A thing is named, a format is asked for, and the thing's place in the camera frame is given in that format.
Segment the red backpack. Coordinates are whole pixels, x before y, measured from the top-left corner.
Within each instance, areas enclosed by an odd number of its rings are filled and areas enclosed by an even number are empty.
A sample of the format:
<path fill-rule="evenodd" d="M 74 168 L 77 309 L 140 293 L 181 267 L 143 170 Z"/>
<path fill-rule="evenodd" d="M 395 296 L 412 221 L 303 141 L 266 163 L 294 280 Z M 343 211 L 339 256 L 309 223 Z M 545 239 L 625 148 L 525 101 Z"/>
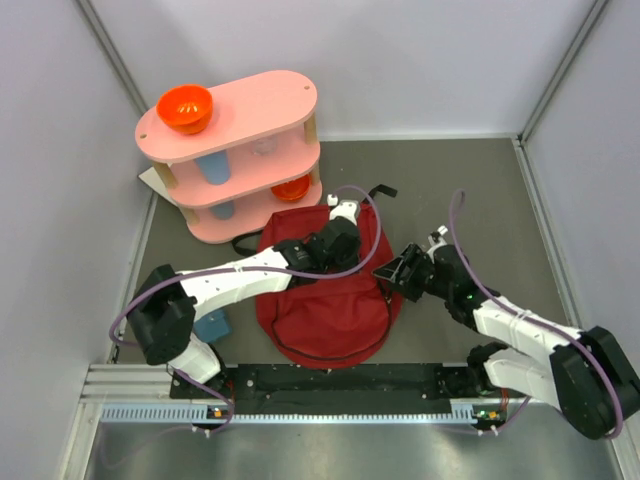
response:
<path fill-rule="evenodd" d="M 359 258 L 371 259 L 359 272 L 255 298 L 258 324 L 293 363 L 312 369 L 352 367 L 387 340 L 403 298 L 373 276 L 394 258 L 387 237 L 375 238 L 377 225 L 372 207 L 362 202 Z"/>

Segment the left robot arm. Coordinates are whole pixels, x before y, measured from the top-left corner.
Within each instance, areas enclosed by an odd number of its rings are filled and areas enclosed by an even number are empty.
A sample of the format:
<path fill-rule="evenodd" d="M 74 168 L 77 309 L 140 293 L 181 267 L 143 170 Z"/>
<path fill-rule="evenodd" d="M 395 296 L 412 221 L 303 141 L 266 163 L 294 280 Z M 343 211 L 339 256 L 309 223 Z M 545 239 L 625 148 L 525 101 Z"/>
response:
<path fill-rule="evenodd" d="M 261 252 L 212 270 L 178 273 L 156 268 L 127 314 L 146 363 L 167 364 L 188 375 L 205 396 L 226 387 L 227 374 L 213 348 L 198 338 L 194 324 L 228 305 L 279 293 L 311 282 L 331 269 L 358 262 L 360 232 L 353 219 L 336 217 L 304 240 L 287 239 Z"/>

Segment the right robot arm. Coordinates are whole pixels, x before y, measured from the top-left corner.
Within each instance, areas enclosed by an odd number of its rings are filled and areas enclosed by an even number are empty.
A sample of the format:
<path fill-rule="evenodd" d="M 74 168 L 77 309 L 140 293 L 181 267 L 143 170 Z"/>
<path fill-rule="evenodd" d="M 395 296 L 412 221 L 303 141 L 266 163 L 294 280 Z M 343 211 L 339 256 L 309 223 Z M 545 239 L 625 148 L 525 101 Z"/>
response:
<path fill-rule="evenodd" d="M 451 317 L 492 338 L 467 358 L 476 394 L 523 393 L 557 411 L 583 436 L 614 432 L 639 410 L 639 377 L 615 336 L 602 327 L 565 327 L 523 310 L 480 286 L 452 245 L 411 244 L 374 275 L 407 300 L 443 300 Z"/>

